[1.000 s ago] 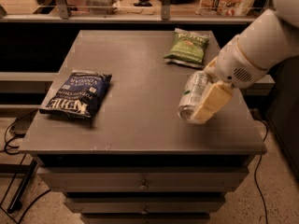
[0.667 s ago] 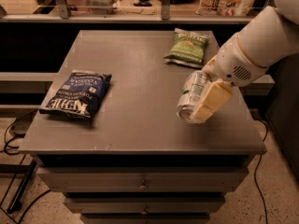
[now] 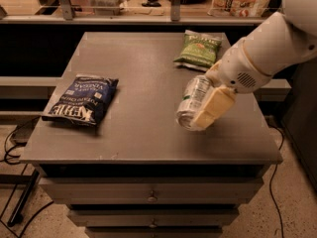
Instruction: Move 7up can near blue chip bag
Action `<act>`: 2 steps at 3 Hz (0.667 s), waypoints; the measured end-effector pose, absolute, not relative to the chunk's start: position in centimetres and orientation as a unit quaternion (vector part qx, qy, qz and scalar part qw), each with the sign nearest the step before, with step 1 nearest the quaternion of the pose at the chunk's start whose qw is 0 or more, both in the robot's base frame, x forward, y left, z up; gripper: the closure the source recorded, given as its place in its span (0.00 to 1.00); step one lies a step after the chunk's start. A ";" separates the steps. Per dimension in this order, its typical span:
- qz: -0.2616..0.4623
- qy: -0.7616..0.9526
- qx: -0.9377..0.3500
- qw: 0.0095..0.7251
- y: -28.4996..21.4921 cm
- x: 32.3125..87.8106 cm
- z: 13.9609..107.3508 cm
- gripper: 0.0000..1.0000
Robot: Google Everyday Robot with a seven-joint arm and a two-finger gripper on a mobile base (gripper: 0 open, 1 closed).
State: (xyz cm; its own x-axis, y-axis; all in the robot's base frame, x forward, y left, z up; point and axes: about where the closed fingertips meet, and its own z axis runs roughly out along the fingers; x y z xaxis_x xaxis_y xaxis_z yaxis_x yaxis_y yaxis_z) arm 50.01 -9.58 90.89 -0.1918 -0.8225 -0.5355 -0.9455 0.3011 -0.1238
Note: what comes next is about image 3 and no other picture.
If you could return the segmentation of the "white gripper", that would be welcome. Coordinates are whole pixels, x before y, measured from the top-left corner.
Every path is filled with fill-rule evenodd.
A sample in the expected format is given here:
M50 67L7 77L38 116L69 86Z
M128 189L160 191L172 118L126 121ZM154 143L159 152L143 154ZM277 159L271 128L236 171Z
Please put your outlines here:
M271 80L254 65L245 42L246 38L239 39L205 72L216 88L207 92L194 115L192 125L197 130L207 129L225 114L235 104L236 93L254 92Z

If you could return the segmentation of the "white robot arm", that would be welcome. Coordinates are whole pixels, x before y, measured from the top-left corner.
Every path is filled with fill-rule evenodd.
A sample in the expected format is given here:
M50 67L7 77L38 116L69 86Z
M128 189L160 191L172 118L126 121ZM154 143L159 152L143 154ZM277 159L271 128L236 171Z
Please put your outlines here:
M207 72L211 88L191 124L204 130L238 93L252 93L274 75L317 56L317 0L282 0L282 8L225 51Z

